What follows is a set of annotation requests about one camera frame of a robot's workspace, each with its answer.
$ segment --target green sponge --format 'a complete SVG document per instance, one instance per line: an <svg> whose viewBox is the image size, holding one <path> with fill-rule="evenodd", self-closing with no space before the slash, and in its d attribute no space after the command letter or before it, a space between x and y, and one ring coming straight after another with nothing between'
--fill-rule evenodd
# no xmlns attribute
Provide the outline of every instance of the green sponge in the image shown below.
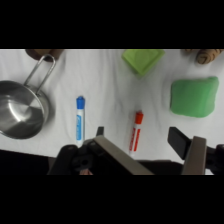
<svg viewBox="0 0 224 224"><path fill-rule="evenodd" d="M179 80L172 85L171 111L189 117L206 117L215 109L217 77Z"/></svg>
<svg viewBox="0 0 224 224"><path fill-rule="evenodd" d="M144 76L164 54L161 49L128 49L122 57L139 75Z"/></svg>

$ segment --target red cap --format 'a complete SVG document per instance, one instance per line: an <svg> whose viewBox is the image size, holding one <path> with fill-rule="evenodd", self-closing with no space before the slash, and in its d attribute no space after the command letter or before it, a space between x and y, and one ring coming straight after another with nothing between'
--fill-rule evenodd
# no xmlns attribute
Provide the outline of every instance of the red cap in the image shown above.
<svg viewBox="0 0 224 224"><path fill-rule="evenodd" d="M142 112L136 113L135 123L142 124L143 117L144 117L144 114Z"/></svg>

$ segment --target blue cap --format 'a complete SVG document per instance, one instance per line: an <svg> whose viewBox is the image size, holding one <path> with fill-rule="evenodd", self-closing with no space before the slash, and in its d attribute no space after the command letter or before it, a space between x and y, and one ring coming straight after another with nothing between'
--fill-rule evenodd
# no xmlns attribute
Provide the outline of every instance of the blue cap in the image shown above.
<svg viewBox="0 0 224 224"><path fill-rule="evenodd" d="M84 108L85 108L85 99L82 96L80 96L77 99L77 109L84 110Z"/></svg>

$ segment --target green lid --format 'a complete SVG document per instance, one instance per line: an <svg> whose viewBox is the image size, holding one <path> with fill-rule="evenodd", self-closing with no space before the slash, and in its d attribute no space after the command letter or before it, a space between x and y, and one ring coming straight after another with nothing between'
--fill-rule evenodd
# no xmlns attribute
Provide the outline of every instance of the green lid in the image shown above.
<svg viewBox="0 0 224 224"><path fill-rule="evenodd" d="M143 76L164 54L162 49L128 49L122 57L139 75Z"/></svg>

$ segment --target saucepan handle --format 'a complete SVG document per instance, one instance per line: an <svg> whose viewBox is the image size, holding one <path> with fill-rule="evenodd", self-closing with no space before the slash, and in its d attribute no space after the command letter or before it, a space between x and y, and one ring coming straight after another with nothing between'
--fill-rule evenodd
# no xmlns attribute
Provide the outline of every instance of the saucepan handle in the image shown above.
<svg viewBox="0 0 224 224"><path fill-rule="evenodd" d="M48 71L47 75L45 76L43 82L40 84L39 88L37 89L37 92L36 92L36 95L39 94L41 88L43 87L44 83L47 81L47 79L49 78L51 72L53 71L55 65L56 65L56 61L54 59L54 57L50 54L45 54L41 59L40 61L38 61L38 63L36 64L35 68L33 69L33 71L30 73L29 77L27 78L27 80L25 81L24 83L24 86L27 86L28 83L30 82L30 79L33 77L34 73L36 72L36 70L39 68L40 64L42 63L42 61L45 59L45 58L48 58L50 57L52 60L53 60L53 64L50 68L50 70Z"/></svg>

